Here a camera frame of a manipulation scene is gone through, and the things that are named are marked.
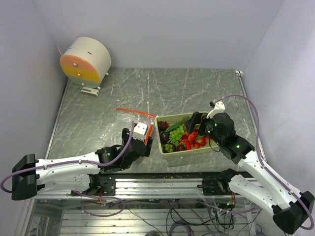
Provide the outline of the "red cherry bunch with leaves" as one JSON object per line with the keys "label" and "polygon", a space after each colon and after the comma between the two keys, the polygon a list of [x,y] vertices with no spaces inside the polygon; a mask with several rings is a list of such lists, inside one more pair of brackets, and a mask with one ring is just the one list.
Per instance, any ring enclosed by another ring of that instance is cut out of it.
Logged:
{"label": "red cherry bunch with leaves", "polygon": [[181,140],[189,140],[191,144],[191,149],[199,149],[205,147],[209,143],[208,135],[199,135],[198,129],[194,129],[192,133],[187,131],[183,135]]}

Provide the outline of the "clear zip bag orange zipper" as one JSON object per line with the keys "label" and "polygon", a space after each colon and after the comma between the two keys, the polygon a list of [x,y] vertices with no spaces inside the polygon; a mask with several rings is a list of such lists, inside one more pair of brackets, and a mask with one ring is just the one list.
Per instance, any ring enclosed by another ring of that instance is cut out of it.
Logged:
{"label": "clear zip bag orange zipper", "polygon": [[122,141],[122,131],[124,128],[131,128],[131,122],[142,122],[150,127],[156,115],[141,112],[138,110],[118,108],[117,114],[105,128],[101,138],[107,145],[120,144]]}

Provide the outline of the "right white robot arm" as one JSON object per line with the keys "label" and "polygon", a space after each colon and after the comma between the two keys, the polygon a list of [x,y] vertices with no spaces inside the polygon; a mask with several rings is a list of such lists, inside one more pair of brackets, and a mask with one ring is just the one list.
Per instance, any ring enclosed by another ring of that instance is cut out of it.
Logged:
{"label": "right white robot arm", "polygon": [[208,135],[218,144],[221,153],[234,164],[241,167],[260,183],[249,182],[233,169],[221,172],[217,189],[226,195],[234,192],[246,197],[268,212],[275,224],[285,233],[294,234],[303,223],[310,219],[315,197],[285,181],[264,160],[259,160],[254,146],[236,134],[234,121],[227,113],[218,113],[208,118],[195,112],[185,122],[189,133],[199,125],[198,134]]}

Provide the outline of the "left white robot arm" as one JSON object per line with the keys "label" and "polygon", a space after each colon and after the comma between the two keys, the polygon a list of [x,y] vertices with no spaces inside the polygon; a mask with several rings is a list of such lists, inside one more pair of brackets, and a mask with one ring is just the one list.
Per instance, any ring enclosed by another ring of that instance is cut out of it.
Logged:
{"label": "left white robot arm", "polygon": [[34,154],[27,154],[12,168],[11,198],[21,201],[37,194],[67,190],[95,195],[102,187],[101,174],[126,170],[140,157],[150,155],[151,132],[151,127],[137,123],[132,133],[127,128],[122,130],[120,145],[81,156],[36,159]]}

